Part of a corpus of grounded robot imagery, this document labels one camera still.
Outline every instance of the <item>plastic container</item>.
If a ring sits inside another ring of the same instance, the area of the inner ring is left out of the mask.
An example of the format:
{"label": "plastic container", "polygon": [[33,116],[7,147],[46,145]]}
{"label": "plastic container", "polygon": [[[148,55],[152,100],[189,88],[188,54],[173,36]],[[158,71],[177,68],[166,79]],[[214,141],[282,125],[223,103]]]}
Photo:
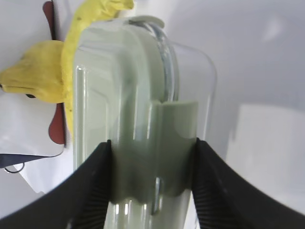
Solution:
{"label": "plastic container", "polygon": [[171,44],[162,26],[151,17],[94,23],[75,54],[75,168],[112,141],[105,229],[182,229],[189,205],[196,223],[191,151],[205,136],[215,70],[203,53]]}

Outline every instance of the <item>light green plastic container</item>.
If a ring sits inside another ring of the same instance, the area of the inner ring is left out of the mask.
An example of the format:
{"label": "light green plastic container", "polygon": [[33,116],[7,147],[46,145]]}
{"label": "light green plastic container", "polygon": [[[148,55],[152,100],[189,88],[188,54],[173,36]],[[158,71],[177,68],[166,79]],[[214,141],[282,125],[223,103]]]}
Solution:
{"label": "light green plastic container", "polygon": [[179,98],[176,52],[162,21],[85,29],[74,59],[74,167],[112,141],[105,229],[182,229],[190,200],[196,101]]}

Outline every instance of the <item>white background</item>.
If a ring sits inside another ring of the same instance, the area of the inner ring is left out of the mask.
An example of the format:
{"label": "white background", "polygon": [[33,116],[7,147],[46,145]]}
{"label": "white background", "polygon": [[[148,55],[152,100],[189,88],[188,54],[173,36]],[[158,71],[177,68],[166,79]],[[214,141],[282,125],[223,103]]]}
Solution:
{"label": "white background", "polygon": [[[56,0],[60,38],[81,0]],[[218,73],[208,143],[245,179],[305,213],[305,1],[138,0]]]}

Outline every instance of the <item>metal ring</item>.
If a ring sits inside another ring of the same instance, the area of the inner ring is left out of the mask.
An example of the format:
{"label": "metal ring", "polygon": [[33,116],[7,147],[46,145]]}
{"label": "metal ring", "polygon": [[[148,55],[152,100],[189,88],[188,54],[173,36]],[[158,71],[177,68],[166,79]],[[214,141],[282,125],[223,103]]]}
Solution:
{"label": "metal ring", "polygon": [[4,168],[4,170],[5,170],[6,172],[11,173],[11,174],[19,173],[19,172],[21,172],[23,169],[24,169],[24,162],[22,163],[22,168],[19,169],[19,170],[17,170],[17,171],[14,171],[14,172],[13,172],[13,171],[9,171],[7,168]]}

